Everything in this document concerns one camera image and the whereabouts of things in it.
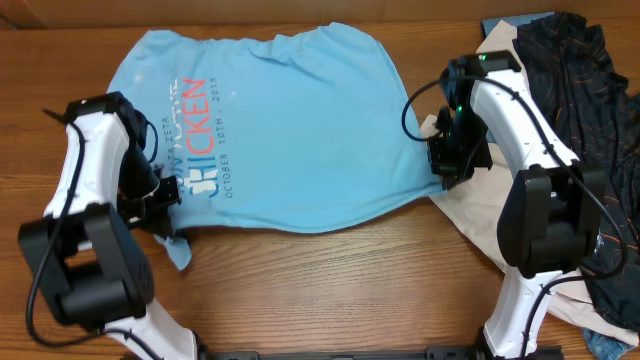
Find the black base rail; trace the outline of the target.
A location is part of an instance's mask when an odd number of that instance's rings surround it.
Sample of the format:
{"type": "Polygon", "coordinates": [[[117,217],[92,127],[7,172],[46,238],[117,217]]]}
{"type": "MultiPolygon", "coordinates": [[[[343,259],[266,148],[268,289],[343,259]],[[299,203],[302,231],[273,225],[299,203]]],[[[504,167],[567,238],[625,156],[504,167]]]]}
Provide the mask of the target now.
{"type": "Polygon", "coordinates": [[[473,346],[431,346],[423,351],[367,351],[353,353],[210,353],[213,360],[472,360],[491,359],[473,346]]]}

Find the blue denim garment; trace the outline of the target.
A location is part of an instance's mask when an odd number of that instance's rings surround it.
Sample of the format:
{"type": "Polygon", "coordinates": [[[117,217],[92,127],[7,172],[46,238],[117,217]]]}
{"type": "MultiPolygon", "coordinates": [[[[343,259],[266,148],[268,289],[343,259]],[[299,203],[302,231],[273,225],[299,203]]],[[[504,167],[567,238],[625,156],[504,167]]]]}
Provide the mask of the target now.
{"type": "Polygon", "coordinates": [[[634,349],[634,346],[626,342],[588,328],[582,328],[581,332],[587,348],[598,360],[619,360],[621,356],[634,349]]]}

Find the dark patterned garment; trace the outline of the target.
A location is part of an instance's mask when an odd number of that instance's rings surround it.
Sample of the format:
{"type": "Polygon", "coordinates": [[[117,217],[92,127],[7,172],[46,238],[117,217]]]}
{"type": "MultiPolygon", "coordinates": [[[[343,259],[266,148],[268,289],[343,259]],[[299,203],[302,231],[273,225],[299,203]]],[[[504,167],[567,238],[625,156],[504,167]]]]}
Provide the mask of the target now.
{"type": "Polygon", "coordinates": [[[639,98],[614,69],[599,25],[556,13],[517,29],[514,48],[526,69],[532,97],[561,140],[608,179],[603,220],[587,269],[610,272],[622,248],[629,258],[610,279],[587,283],[596,311],[609,323],[639,329],[639,98]]]}

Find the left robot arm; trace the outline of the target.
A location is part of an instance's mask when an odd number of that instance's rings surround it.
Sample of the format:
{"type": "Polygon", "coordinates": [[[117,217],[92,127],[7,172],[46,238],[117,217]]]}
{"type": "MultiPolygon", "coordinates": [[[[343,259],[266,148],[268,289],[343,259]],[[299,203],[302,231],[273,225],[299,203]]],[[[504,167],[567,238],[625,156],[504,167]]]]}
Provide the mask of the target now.
{"type": "Polygon", "coordinates": [[[144,154],[152,124],[120,92],[47,114],[64,125],[67,150],[42,218],[18,233],[33,275],[29,336],[50,348],[70,344],[37,333],[34,305],[42,296],[58,324],[85,330],[76,344],[108,336],[139,359],[209,358],[199,336],[156,299],[150,263],[132,234],[173,235],[168,210],[181,201],[177,179],[144,154]]]}

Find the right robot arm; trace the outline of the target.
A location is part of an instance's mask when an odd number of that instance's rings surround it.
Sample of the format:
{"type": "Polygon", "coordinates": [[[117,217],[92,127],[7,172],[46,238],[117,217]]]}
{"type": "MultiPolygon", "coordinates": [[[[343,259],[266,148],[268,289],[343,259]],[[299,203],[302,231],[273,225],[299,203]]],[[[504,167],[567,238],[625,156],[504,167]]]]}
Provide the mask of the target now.
{"type": "Polygon", "coordinates": [[[430,346],[428,359],[562,360],[559,347],[539,347],[537,334],[552,284],[567,279],[596,245],[604,174],[582,163],[555,135],[528,93],[508,51],[449,62],[439,84],[451,109],[428,139],[431,170],[446,190],[493,161],[501,150],[513,182],[497,222],[507,263],[498,302],[474,344],[430,346]]]}

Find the light blue printed t-shirt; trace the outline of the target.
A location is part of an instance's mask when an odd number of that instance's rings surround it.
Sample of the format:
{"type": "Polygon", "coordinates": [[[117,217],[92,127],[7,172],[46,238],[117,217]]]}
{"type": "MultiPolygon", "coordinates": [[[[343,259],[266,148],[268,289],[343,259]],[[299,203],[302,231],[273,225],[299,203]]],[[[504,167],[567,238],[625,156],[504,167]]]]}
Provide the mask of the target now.
{"type": "Polygon", "coordinates": [[[177,180],[159,242],[178,269],[189,228],[331,232],[442,189],[394,63],[344,24],[268,41],[153,30],[109,88],[151,122],[147,153],[177,180]]]}

